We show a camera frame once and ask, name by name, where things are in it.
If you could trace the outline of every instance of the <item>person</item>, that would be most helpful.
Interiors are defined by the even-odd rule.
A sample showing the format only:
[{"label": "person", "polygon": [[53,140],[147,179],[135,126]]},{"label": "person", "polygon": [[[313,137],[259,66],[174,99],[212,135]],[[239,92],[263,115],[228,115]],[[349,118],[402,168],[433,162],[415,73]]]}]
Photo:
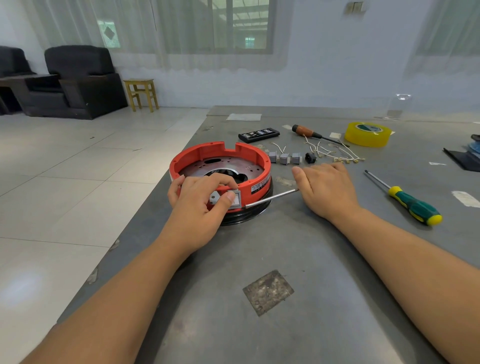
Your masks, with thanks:
[{"label": "person", "polygon": [[[307,206],[352,242],[432,345],[452,364],[480,363],[480,271],[361,208],[343,164],[292,172]],[[238,187],[218,173],[174,180],[173,211],[159,237],[22,363],[133,363],[168,282],[215,235],[232,203],[227,192],[208,211],[220,184]]]}]

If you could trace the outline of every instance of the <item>person's left hand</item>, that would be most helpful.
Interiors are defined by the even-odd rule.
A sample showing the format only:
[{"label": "person's left hand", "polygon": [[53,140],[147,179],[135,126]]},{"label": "person's left hand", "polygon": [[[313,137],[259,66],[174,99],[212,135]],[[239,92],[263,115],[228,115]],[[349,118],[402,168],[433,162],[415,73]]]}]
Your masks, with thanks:
[{"label": "person's left hand", "polygon": [[206,204],[210,195],[221,184],[232,189],[238,188],[232,177],[220,173],[204,177],[180,176],[175,179],[168,190],[168,200],[173,211],[160,236],[181,244],[181,248],[188,253],[207,244],[235,199],[233,192],[226,192],[208,211]]}]

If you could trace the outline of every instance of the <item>red circular housing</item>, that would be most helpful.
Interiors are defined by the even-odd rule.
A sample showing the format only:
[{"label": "red circular housing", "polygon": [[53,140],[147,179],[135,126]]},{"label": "red circular housing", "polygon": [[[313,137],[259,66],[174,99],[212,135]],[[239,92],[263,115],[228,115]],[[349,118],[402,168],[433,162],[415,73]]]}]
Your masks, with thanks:
[{"label": "red circular housing", "polygon": [[[251,162],[252,166],[260,166],[263,169],[259,176],[238,183],[238,191],[240,192],[238,194],[238,207],[231,208],[228,212],[239,211],[245,205],[256,202],[266,195],[271,184],[270,169],[272,164],[270,162],[270,159],[268,158],[267,154],[261,149],[244,143],[236,143],[235,149],[225,149],[225,142],[211,142],[192,146],[174,157],[174,159],[170,163],[170,177],[172,180],[174,180],[180,177],[180,172],[184,168],[195,165],[195,163],[197,162],[209,161],[215,157],[241,158],[245,161]],[[206,166],[206,168],[202,170],[202,173],[204,171],[206,171],[207,173],[212,172],[212,170],[208,170],[207,165],[203,164],[203,166]],[[242,166],[242,169],[246,168],[250,170],[251,167],[249,166],[249,163],[247,163],[245,166]],[[234,171],[237,174],[245,172],[243,170],[234,170],[230,168],[228,169]],[[228,186],[222,186],[218,187],[216,191],[221,196],[228,190],[231,190],[231,188]],[[213,207],[213,204],[208,203],[207,207],[211,209]]]}]

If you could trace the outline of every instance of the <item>tape roll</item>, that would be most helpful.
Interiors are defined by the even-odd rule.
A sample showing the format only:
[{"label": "tape roll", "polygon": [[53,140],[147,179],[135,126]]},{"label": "tape roll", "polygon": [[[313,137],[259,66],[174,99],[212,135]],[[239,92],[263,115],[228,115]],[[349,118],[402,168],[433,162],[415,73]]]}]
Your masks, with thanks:
[{"label": "tape roll", "polygon": [[369,122],[351,122],[345,132],[345,139],[360,146],[380,148],[388,143],[392,131],[383,125]]}]

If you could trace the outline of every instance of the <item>white curtain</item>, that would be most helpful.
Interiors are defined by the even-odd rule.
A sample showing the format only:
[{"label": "white curtain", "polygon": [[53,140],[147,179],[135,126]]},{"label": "white curtain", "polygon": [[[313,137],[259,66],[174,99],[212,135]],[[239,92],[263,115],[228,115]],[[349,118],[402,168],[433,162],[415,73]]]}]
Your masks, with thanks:
[{"label": "white curtain", "polygon": [[279,70],[291,0],[22,0],[43,49],[107,47],[117,67]]},{"label": "white curtain", "polygon": [[435,0],[407,74],[480,73],[480,0]]}]

